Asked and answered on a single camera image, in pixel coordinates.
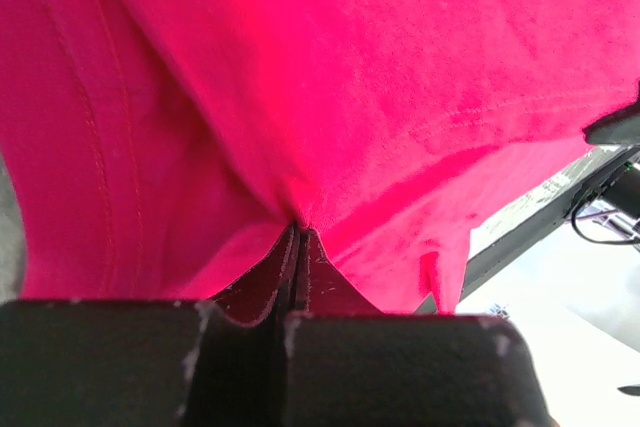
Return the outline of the red t-shirt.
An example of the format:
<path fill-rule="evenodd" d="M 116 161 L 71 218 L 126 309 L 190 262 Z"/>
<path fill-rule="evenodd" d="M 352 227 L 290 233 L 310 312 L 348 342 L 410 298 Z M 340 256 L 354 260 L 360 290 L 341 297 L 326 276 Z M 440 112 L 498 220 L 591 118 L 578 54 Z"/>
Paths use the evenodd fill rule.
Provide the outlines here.
<path fill-rule="evenodd" d="M 378 309 L 629 105 L 639 0 L 1 0 L 25 298 L 206 298 L 291 223 Z"/>

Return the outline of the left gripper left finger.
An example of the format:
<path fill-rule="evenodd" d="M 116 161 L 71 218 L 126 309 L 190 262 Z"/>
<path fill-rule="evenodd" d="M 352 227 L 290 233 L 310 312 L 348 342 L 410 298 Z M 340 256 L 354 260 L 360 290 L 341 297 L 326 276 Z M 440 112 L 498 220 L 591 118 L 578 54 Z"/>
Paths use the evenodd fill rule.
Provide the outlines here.
<path fill-rule="evenodd" d="M 268 254 L 212 299 L 210 330 L 250 330 L 286 304 L 296 272 L 300 232 L 290 225 Z"/>

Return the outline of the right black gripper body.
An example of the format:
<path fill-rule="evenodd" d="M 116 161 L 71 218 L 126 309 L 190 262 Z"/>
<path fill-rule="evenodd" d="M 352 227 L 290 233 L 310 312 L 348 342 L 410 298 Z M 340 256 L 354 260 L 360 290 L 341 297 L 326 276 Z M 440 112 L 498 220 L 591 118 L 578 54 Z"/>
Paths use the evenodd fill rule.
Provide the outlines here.
<path fill-rule="evenodd" d="M 640 138 L 639 95 L 630 104 L 596 120 L 582 132 L 593 146 L 638 146 Z"/>

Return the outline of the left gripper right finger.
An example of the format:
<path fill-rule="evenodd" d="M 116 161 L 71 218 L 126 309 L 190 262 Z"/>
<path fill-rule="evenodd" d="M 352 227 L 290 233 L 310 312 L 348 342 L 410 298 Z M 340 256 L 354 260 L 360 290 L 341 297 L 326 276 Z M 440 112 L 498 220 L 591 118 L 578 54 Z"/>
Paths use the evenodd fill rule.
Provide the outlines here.
<path fill-rule="evenodd" d="M 381 315 L 330 262 L 315 230 L 301 235 L 298 253 L 298 309 L 317 315 Z"/>

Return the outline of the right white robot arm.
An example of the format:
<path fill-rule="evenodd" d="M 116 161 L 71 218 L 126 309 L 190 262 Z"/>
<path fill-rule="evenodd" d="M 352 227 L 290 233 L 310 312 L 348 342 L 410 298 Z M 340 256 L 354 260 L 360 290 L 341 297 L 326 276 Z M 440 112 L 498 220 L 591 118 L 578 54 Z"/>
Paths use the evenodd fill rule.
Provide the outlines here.
<path fill-rule="evenodd" d="M 583 129 L 585 141 L 592 146 L 639 147 L 639 97 L 629 105 L 596 120 Z M 617 214 L 626 216 L 631 224 L 625 227 L 610 227 L 620 236 L 619 240 L 598 240 L 587 236 L 578 225 L 586 216 L 581 212 L 602 199 Z M 639 169 L 634 163 L 625 161 L 619 173 L 614 174 L 599 190 L 582 194 L 570 210 L 569 224 L 582 240 L 606 246 L 629 246 L 639 250 Z"/>

